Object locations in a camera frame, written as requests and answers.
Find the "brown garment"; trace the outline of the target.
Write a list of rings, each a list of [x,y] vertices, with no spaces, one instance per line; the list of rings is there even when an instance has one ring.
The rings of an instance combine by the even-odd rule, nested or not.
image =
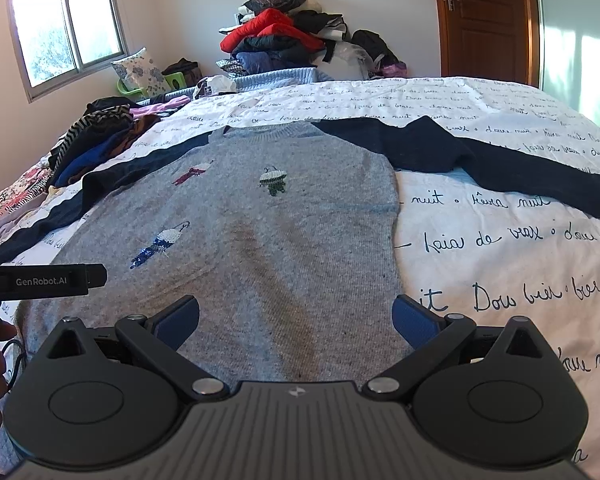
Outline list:
[[[118,140],[114,141],[112,148],[107,153],[109,158],[117,157],[128,150],[141,136],[143,136],[151,127],[161,118],[158,115],[145,115],[137,119],[129,131],[119,136]]]

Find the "window with grey frame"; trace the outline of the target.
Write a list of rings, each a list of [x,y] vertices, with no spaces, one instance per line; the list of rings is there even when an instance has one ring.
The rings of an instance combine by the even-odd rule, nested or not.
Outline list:
[[[7,0],[7,6],[30,102],[129,52],[117,0]]]

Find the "white bedspread with script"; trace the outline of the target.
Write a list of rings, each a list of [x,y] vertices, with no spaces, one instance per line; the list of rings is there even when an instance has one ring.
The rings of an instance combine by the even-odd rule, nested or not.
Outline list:
[[[544,92],[472,78],[214,96],[50,196],[0,262],[100,263],[104,287],[5,307],[35,352],[196,297],[183,354],[223,382],[368,378],[410,348],[407,295],[480,325],[522,315],[577,384],[572,459],[600,479],[600,128]]]

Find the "blue garment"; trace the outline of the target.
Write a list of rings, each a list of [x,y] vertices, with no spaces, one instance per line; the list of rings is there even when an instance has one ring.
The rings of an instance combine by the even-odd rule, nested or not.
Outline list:
[[[50,178],[50,185],[55,188],[64,188],[71,183],[79,181],[84,174],[110,159],[111,152],[130,132],[130,129],[119,131],[113,136],[110,136],[105,142],[76,156],[76,158],[68,163],[68,166],[65,169],[61,170],[58,176]]]

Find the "brown wooden door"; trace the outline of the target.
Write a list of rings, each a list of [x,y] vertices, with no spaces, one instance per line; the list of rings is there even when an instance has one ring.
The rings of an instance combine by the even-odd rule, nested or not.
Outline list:
[[[437,0],[437,7],[443,76],[539,84],[539,0]]]

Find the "red jacket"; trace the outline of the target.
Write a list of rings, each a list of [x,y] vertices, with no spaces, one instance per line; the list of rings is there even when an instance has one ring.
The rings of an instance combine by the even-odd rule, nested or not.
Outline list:
[[[269,8],[227,34],[220,42],[220,49],[225,53],[232,53],[242,40],[264,36],[285,36],[297,39],[310,53],[324,48],[324,41],[321,38],[302,32],[294,26],[294,21],[287,14]]]

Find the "light blue knit blanket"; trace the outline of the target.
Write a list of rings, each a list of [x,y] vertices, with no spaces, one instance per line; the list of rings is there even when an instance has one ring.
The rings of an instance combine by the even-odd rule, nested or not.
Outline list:
[[[334,78],[315,67],[300,67],[236,77],[233,81],[238,92],[248,92],[298,86],[298,84],[317,84],[334,81]]]

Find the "purple garment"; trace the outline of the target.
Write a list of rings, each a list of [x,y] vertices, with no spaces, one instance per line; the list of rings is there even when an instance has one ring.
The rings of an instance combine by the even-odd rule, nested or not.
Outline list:
[[[188,96],[177,96],[168,102],[132,108],[131,114],[134,119],[148,115],[169,116],[187,105],[191,100]]]

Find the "dark navy jacket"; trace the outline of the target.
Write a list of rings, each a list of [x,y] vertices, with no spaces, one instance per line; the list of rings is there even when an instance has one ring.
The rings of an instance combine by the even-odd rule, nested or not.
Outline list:
[[[230,55],[249,75],[312,65],[310,51],[299,39],[288,36],[248,37]]]

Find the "white crumpled cloth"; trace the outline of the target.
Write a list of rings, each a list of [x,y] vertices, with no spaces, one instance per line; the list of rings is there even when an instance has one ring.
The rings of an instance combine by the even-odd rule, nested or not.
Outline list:
[[[204,77],[197,82],[194,91],[194,100],[210,98],[210,96],[225,96],[237,93],[236,82],[224,75]]]

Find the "black backpack by wall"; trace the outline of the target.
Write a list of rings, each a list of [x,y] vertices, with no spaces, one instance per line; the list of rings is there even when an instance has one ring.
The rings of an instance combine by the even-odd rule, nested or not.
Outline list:
[[[351,36],[352,44],[361,47],[380,68],[399,62],[396,55],[389,49],[388,44],[376,32],[359,29]]]

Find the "floral cushion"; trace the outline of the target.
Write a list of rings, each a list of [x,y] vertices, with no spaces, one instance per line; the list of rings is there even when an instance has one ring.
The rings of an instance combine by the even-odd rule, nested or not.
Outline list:
[[[171,90],[162,70],[146,48],[141,48],[122,60],[111,63],[112,68],[128,90],[140,90],[146,98],[160,96]]]

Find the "grey sweater with navy sleeves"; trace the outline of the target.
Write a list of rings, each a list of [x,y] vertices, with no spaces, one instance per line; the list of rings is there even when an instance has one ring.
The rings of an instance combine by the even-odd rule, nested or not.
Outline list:
[[[577,378],[600,371],[600,176],[562,145],[514,151],[428,118],[226,129],[109,195],[57,255],[104,287],[22,304],[35,352],[65,316],[107,326],[181,296],[183,353],[228,382],[363,380],[407,344],[401,294],[484,324],[532,319]]]

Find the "black striped garment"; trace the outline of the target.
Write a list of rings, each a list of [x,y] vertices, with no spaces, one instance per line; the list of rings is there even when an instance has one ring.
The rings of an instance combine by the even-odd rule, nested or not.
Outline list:
[[[50,151],[48,166],[59,171],[76,157],[105,142],[113,134],[129,129],[133,115],[129,105],[95,110],[78,119]]]

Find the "floral red sheet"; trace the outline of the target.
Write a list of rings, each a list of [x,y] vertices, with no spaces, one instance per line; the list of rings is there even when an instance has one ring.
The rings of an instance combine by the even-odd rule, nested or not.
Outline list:
[[[52,170],[42,162],[22,174],[15,182],[0,192],[0,219],[6,214],[26,206],[45,193],[46,182]]]

